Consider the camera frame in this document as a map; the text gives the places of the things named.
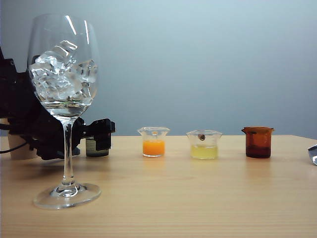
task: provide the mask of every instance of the wooden table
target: wooden table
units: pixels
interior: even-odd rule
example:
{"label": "wooden table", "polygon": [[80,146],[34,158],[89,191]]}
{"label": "wooden table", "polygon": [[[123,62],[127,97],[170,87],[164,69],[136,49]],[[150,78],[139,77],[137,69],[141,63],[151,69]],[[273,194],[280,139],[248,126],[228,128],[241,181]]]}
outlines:
{"label": "wooden table", "polygon": [[[60,182],[63,161],[1,155],[2,238],[317,237],[317,140],[272,137],[270,159],[245,156],[245,136],[223,136],[219,158],[191,159],[185,136],[167,136],[166,154],[142,156],[140,136],[113,136],[110,155],[73,158],[79,182],[100,186],[83,206],[45,210],[36,194]],[[6,149],[6,137],[1,138]]]}

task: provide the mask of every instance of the metal object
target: metal object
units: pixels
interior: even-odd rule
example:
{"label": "metal object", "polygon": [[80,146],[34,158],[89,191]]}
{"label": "metal object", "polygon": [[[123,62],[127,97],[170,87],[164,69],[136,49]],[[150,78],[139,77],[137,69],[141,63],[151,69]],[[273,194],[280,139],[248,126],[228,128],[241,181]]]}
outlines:
{"label": "metal object", "polygon": [[308,154],[312,162],[317,165],[317,145],[308,148]]}

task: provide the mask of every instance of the gray wall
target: gray wall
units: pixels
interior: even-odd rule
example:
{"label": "gray wall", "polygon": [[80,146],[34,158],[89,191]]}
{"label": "gray wall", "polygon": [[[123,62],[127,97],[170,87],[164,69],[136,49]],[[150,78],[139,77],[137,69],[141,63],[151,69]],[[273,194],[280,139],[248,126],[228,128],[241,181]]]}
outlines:
{"label": "gray wall", "polygon": [[83,115],[118,135],[163,125],[317,138],[316,0],[2,0],[3,53],[26,69],[32,18],[91,21],[103,57],[99,92]]}

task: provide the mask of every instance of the clear wine glass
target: clear wine glass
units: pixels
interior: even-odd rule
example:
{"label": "clear wine glass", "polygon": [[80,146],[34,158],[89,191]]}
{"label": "clear wine glass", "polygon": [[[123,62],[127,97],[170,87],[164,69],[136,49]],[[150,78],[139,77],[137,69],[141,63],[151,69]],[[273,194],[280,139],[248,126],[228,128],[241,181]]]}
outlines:
{"label": "clear wine glass", "polygon": [[64,129],[64,175],[57,186],[41,192],[34,204],[60,209],[99,197],[98,186],[75,181],[71,158],[71,130],[97,92],[98,46],[86,20],[44,14],[33,20],[28,70],[35,94]]}

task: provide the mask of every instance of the bottle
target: bottle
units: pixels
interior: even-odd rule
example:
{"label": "bottle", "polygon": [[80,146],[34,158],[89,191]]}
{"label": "bottle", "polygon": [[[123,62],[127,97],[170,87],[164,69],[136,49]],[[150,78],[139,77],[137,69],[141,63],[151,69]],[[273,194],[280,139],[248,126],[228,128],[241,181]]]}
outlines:
{"label": "bottle", "polygon": [[86,138],[86,156],[91,157],[101,157],[107,156],[109,154],[109,150],[97,150],[96,149],[96,141],[93,137]]}

